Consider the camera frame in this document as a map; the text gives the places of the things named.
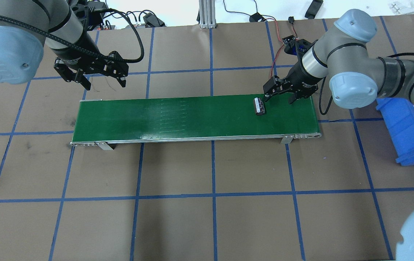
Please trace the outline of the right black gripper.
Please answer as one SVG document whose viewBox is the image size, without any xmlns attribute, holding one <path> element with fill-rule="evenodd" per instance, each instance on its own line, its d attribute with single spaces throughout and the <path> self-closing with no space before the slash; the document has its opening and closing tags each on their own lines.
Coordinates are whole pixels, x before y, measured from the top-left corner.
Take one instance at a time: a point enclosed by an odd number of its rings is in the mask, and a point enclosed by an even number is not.
<svg viewBox="0 0 414 261">
<path fill-rule="evenodd" d="M 272 96 L 292 94 L 288 98 L 288 104 L 292 105 L 299 99 L 307 99 L 318 90 L 319 79 L 313 76 L 287 76 L 280 78 L 273 75 L 263 85 L 264 103 Z"/>
</svg>

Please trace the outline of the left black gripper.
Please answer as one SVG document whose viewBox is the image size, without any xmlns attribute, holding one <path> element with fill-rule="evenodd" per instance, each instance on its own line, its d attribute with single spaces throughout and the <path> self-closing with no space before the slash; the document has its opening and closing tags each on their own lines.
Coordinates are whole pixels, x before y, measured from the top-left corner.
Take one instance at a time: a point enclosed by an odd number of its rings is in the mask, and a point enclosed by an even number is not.
<svg viewBox="0 0 414 261">
<path fill-rule="evenodd" d="M 91 83 L 85 74 L 100 73 L 115 78 L 122 88 L 126 87 L 129 70 L 126 63 L 95 58 L 79 51 L 54 51 L 54 54 L 57 56 L 54 69 L 66 82 L 76 82 L 90 91 Z"/>
</svg>

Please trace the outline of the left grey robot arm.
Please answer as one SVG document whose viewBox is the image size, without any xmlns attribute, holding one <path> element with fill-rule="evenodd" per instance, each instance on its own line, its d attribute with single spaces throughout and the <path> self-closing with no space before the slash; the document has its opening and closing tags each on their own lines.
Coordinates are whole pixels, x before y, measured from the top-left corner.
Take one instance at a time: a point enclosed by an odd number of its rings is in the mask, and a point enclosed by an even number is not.
<svg viewBox="0 0 414 261">
<path fill-rule="evenodd" d="M 90 90 L 86 74 L 100 73 L 126 86 L 126 63 L 74 50 L 16 25 L 18 21 L 99 54 L 96 43 L 66 0 L 0 0 L 0 83 L 23 84 L 33 79 L 47 46 L 56 55 L 54 69 L 64 81 Z"/>
</svg>

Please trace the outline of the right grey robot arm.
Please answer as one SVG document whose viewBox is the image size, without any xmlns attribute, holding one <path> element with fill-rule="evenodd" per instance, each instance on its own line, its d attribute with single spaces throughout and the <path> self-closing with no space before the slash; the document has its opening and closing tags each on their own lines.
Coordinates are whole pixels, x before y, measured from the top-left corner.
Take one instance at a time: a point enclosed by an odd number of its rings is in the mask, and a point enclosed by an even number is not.
<svg viewBox="0 0 414 261">
<path fill-rule="evenodd" d="M 289 104 L 309 98 L 326 79 L 333 102 L 341 108 L 362 108 L 385 98 L 414 105 L 414 53 L 369 57 L 366 45 L 376 33 L 371 16 L 351 9 L 306 51 L 299 50 L 301 41 L 296 40 L 298 62 L 286 77 L 270 77 L 263 86 L 263 102 L 280 94 L 291 94 Z"/>
</svg>

